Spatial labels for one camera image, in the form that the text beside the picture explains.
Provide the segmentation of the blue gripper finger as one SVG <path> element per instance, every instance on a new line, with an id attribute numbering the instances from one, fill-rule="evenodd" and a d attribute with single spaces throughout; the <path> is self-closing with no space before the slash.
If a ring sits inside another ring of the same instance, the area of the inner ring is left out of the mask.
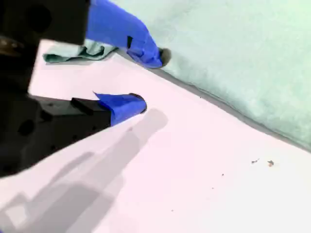
<path id="1" fill-rule="evenodd" d="M 98 61 L 115 49 L 146 68 L 162 68 L 171 59 L 171 51 L 156 45 L 141 20 L 109 0 L 91 1 L 83 45 L 56 43 L 43 59 L 50 64 L 73 59 Z"/>
<path id="2" fill-rule="evenodd" d="M 38 98 L 37 161 L 147 110 L 144 98 L 134 93 L 95 96 L 96 100 Z"/>

